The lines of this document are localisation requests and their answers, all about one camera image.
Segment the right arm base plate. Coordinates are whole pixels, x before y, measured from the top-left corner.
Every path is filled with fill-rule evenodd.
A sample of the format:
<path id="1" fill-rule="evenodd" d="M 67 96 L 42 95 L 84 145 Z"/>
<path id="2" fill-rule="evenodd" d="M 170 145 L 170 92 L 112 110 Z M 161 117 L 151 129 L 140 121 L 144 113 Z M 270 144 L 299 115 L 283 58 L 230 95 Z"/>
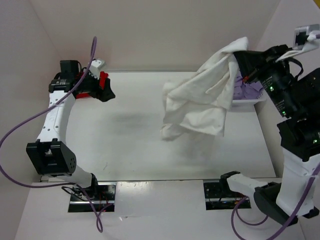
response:
<path id="1" fill-rule="evenodd" d="M 217 179 L 204 181 L 203 191 L 207 211 L 232 210 L 244 197 L 239 192 L 229 190 Z"/>

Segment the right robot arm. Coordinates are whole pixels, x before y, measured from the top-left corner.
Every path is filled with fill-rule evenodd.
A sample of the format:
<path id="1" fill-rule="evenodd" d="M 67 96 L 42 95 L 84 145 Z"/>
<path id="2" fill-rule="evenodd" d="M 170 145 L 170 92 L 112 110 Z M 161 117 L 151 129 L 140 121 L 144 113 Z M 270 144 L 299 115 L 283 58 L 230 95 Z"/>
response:
<path id="1" fill-rule="evenodd" d="M 259 82 L 284 121 L 277 125 L 284 155 L 282 181 L 262 182 L 238 171 L 220 177 L 219 191 L 229 197 L 238 192 L 267 217 L 281 225 L 294 225 L 320 211 L 314 206 L 314 181 L 320 164 L 320 71 L 292 75 L 294 51 L 279 45 L 266 51 L 236 51 L 245 83 Z"/>

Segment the red t shirt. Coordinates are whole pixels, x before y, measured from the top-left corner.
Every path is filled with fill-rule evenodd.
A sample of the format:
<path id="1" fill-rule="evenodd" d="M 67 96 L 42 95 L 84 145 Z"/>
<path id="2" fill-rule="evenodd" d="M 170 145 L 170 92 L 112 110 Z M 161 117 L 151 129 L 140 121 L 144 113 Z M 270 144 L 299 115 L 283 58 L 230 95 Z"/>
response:
<path id="1" fill-rule="evenodd" d="M 81 84 L 73 92 L 73 95 L 76 99 L 89 97 L 99 99 L 103 96 L 103 93 L 107 89 L 106 83 L 108 77 L 109 74 L 104 71 L 101 71 L 98 77 L 94 76 L 89 71 L 88 74 L 84 77 Z"/>

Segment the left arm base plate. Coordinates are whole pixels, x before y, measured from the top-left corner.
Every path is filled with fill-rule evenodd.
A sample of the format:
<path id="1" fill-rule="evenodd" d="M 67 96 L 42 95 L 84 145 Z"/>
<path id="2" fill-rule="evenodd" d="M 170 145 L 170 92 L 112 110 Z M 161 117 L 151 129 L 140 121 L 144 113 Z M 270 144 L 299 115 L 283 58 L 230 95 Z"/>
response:
<path id="1" fill-rule="evenodd" d="M 92 213 L 93 209 L 84 193 L 77 187 L 63 187 L 63 190 L 70 195 L 69 213 Z M 99 212 L 114 212 L 116 198 L 115 182 L 99 182 L 96 193 L 88 188 L 85 190 L 93 204 L 94 209 Z"/>

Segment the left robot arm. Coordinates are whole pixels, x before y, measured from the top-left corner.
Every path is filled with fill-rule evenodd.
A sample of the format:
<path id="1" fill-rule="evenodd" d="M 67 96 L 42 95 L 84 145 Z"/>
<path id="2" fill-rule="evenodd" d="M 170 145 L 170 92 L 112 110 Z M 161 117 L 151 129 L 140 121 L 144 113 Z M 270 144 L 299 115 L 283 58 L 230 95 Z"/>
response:
<path id="1" fill-rule="evenodd" d="M 77 165 L 75 153 L 67 146 L 66 134 L 70 113 L 76 99 L 91 97 L 107 102 L 116 97 L 111 89 L 106 63 L 94 59 L 88 68 L 77 60 L 60 61 L 60 72 L 48 86 L 50 111 L 35 142 L 28 143 L 26 153 L 41 176 L 58 178 L 82 187 L 88 200 L 99 196 L 100 188 L 93 173 Z"/>

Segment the white t shirt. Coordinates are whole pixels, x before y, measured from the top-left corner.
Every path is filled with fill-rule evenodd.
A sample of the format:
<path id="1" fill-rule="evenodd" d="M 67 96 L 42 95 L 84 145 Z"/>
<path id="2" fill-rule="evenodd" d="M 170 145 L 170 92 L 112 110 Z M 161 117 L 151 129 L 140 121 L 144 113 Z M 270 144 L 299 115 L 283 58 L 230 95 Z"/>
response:
<path id="1" fill-rule="evenodd" d="M 215 52 L 193 76 L 165 82 L 162 140 L 173 141 L 185 133 L 224 135 L 239 73 L 234 54 L 246 51 L 248 46 L 247 37 L 238 38 Z"/>

